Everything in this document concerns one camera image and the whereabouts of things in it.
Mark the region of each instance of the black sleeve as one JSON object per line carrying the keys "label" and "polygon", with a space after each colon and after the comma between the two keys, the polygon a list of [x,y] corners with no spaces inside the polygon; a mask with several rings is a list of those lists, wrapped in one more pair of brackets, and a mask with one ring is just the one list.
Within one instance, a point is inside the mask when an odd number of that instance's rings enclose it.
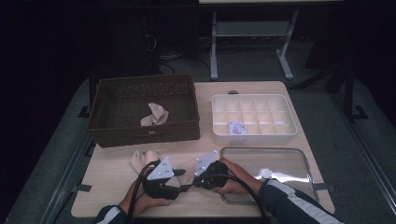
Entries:
{"label": "black sleeve", "polygon": [[103,207],[93,223],[100,224],[125,224],[127,223],[127,215],[116,205]]}
{"label": "black sleeve", "polygon": [[263,208],[281,224],[342,223],[305,193],[274,179],[262,185],[259,198]]}

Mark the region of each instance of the brown basket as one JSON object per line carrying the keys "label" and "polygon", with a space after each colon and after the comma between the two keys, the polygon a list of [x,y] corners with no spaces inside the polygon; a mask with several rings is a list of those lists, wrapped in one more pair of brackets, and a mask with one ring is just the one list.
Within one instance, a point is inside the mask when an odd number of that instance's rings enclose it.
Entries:
{"label": "brown basket", "polygon": [[[169,111],[165,124],[140,125],[152,113],[149,103]],[[192,75],[102,79],[87,131],[101,147],[199,139]]]}

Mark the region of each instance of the white ice cube tray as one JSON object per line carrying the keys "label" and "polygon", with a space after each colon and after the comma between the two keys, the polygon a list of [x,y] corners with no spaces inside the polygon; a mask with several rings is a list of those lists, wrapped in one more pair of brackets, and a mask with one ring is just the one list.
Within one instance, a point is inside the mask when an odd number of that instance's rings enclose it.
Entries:
{"label": "white ice cube tray", "polygon": [[[215,95],[212,113],[218,145],[286,145],[297,133],[288,102],[280,94]],[[231,134],[231,121],[243,123],[247,134]]]}

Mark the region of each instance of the black cable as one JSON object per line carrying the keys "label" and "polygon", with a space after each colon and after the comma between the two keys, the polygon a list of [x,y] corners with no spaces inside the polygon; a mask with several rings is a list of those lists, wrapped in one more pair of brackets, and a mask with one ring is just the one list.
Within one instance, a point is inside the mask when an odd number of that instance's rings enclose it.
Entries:
{"label": "black cable", "polygon": [[247,190],[247,192],[251,195],[251,197],[253,197],[254,202],[256,202],[256,204],[259,206],[260,213],[262,214],[262,218],[264,219],[264,224],[268,224],[269,223],[268,217],[267,217],[267,215],[265,215],[265,212],[264,212],[264,210],[262,208],[262,203],[260,202],[259,197],[253,192],[253,190],[250,188],[250,186],[247,183],[245,183],[244,181],[239,179],[237,176],[233,176],[233,175],[218,174],[218,175],[214,175],[214,176],[227,177],[227,178],[239,183],[240,185],[242,185],[242,187],[244,187]]}
{"label": "black cable", "polygon": [[136,199],[136,196],[137,196],[137,192],[139,191],[140,184],[142,183],[143,177],[145,176],[145,172],[150,165],[155,165],[157,162],[159,161],[151,161],[149,164],[143,167],[142,171],[140,172],[139,176],[136,179],[136,184],[134,185],[134,192],[132,194],[131,203],[128,209],[128,219],[127,219],[128,224],[131,224],[134,219],[134,204],[138,200],[138,198]]}

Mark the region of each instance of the person's right hand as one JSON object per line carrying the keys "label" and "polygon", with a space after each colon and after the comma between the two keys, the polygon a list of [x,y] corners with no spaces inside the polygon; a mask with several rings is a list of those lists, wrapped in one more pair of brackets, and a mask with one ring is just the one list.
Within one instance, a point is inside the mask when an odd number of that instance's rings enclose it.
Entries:
{"label": "person's right hand", "polygon": [[[242,168],[240,165],[233,163],[225,158],[219,159],[220,162],[224,163],[227,165],[229,171],[229,175],[236,175],[239,179],[247,183],[250,188],[253,190],[253,192],[256,193],[256,195],[259,194],[259,190],[262,187],[262,182],[256,178],[254,178],[252,175],[250,175],[244,168]],[[215,191],[218,194],[226,194],[226,193],[234,193],[234,194],[246,194],[248,191],[240,185],[238,182],[235,182],[234,180],[229,179],[227,183],[224,185],[223,188],[213,188],[213,191]]]}

